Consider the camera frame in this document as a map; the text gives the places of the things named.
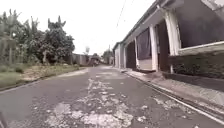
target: power line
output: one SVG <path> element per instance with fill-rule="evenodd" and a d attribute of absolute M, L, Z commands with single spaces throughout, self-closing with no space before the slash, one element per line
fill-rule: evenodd
<path fill-rule="evenodd" d="M 118 18 L 118 21 L 117 21 L 117 26 L 116 26 L 116 28 L 118 27 L 118 24 L 119 24 L 119 22 L 120 22 L 120 19 L 121 19 L 121 15 L 122 15 L 122 13 L 123 13 L 123 10 L 124 10 L 124 7 L 125 7 L 125 4 L 126 4 L 126 1 L 127 1 L 127 0 L 125 0 L 125 1 L 124 1 L 123 7 L 122 7 L 122 9 L 121 9 L 121 12 L 120 12 L 120 16 L 119 16 L 119 18 Z"/>

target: house facade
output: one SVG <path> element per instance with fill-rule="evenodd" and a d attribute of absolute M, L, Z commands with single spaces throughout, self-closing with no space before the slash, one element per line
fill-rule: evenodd
<path fill-rule="evenodd" d="M 114 47 L 116 67 L 222 78 L 223 7 L 223 0 L 156 0 Z"/>

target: curb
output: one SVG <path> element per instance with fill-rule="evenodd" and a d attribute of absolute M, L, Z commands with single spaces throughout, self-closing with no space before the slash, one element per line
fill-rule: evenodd
<path fill-rule="evenodd" d="M 142 83 L 148 85 L 149 87 L 151 87 L 152 89 L 154 89 L 155 91 L 157 91 L 159 93 L 162 93 L 163 95 L 166 95 L 166 96 L 168 95 L 168 96 L 170 96 L 172 98 L 175 98 L 175 99 L 177 99 L 179 101 L 182 101 L 182 102 L 184 102 L 184 103 L 186 103 L 186 104 L 188 104 L 190 106 L 193 106 L 194 108 L 199 109 L 199 110 L 201 110 L 201 111 L 203 111 L 203 112 L 205 112 L 205 113 L 207 113 L 207 114 L 209 114 L 209 115 L 211 115 L 211 116 L 213 116 L 213 117 L 215 117 L 215 118 L 217 118 L 217 119 L 219 119 L 219 120 L 224 122 L 224 114 L 219 113 L 218 111 L 215 111 L 215 110 L 213 110 L 213 109 L 211 109 L 209 107 L 206 107 L 206 106 L 201 106 L 200 104 L 197 104 L 197 103 L 195 103 L 192 100 L 188 100 L 188 99 L 186 99 L 184 97 L 178 96 L 178 95 L 174 94 L 171 90 L 168 90 L 168 89 L 163 88 L 163 87 L 159 87 L 159 85 L 157 85 L 155 83 L 144 81 L 144 80 L 142 80 L 142 79 L 140 79 L 138 77 L 135 77 L 133 75 L 128 74 L 127 72 L 124 72 L 124 74 L 141 81 Z"/>
<path fill-rule="evenodd" d="M 81 70 L 84 70 L 84 69 L 86 69 L 86 68 L 75 70 L 75 71 L 71 71 L 71 72 L 81 71 Z M 0 95 L 3 94 L 3 93 L 6 93 L 6 92 L 10 92 L 10 91 L 16 90 L 16 89 L 33 86 L 33 85 L 35 85 L 38 82 L 41 82 L 43 80 L 50 80 L 52 78 L 56 78 L 56 77 L 58 77 L 60 75 L 71 73 L 71 72 L 66 72 L 66 73 L 53 75 L 53 76 L 44 76 L 44 77 L 40 77 L 40 78 L 38 78 L 36 80 L 33 80 L 33 81 L 23 81 L 21 83 L 15 84 L 15 85 L 11 85 L 11 86 L 8 86 L 8 87 L 3 87 L 3 88 L 0 88 Z"/>

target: cracked asphalt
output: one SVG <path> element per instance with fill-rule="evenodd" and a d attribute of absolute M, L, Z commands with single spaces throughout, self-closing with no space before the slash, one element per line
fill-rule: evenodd
<path fill-rule="evenodd" d="M 9 128 L 223 128 L 110 67 L 0 92 L 0 111 Z"/>

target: sidewalk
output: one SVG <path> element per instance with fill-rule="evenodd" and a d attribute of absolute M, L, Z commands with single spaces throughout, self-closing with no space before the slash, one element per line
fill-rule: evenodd
<path fill-rule="evenodd" d="M 224 92 L 166 79 L 159 73 L 144 74 L 131 70 L 125 73 L 224 120 Z"/>

